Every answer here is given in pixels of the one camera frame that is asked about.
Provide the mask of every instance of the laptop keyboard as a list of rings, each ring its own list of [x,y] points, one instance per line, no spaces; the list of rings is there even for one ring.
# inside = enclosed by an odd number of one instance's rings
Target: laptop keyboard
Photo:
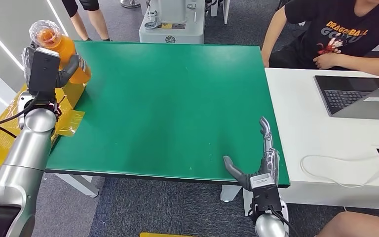
[[[332,108],[343,109],[354,103],[362,97],[370,94],[370,92],[360,91],[344,91],[344,90],[325,90],[329,105]]]

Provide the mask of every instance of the robotic arm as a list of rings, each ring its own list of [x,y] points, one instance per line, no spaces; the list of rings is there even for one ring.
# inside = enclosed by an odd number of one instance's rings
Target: robotic arm
[[[283,201],[278,192],[278,151],[273,147],[272,133],[268,121],[261,117],[261,133],[264,136],[264,155],[259,171],[245,174],[237,168],[230,157],[224,156],[227,171],[246,190],[253,192],[251,204],[253,224],[259,237],[285,237],[286,230],[282,211]]]
[[[30,237],[35,224],[36,201],[51,149],[51,136],[61,111],[55,88],[64,86],[79,66],[73,56],[59,71],[58,53],[27,47],[30,65],[27,86],[18,98],[21,132],[0,168],[0,237]]]

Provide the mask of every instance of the sticker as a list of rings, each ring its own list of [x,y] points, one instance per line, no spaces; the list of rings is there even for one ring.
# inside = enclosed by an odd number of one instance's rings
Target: sticker
[[[365,102],[379,102],[379,97],[368,97]]]
[[[79,56],[79,67],[82,69],[82,71],[86,71],[86,63],[84,59],[78,54]]]
[[[185,24],[173,24],[172,28],[178,30],[185,30]]]
[[[171,23],[162,23],[157,26],[162,29],[177,29],[177,30],[185,30],[185,24],[171,24]]]
[[[170,23],[162,23],[158,26],[158,28],[164,28],[164,29],[172,29],[172,24]]]

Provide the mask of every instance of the laptop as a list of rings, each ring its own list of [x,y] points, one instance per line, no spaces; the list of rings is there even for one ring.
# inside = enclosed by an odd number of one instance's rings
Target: laptop
[[[379,119],[379,78],[315,76],[330,116]]]

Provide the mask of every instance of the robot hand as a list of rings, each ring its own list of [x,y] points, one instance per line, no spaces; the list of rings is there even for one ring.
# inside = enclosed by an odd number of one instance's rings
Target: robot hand
[[[282,210],[278,192],[278,151],[273,147],[272,133],[268,121],[261,117],[261,133],[264,136],[264,154],[257,172],[245,174],[237,168],[230,157],[224,156],[227,171],[246,190],[253,192],[250,215],[255,232],[259,237],[285,237],[286,231],[281,216]]]

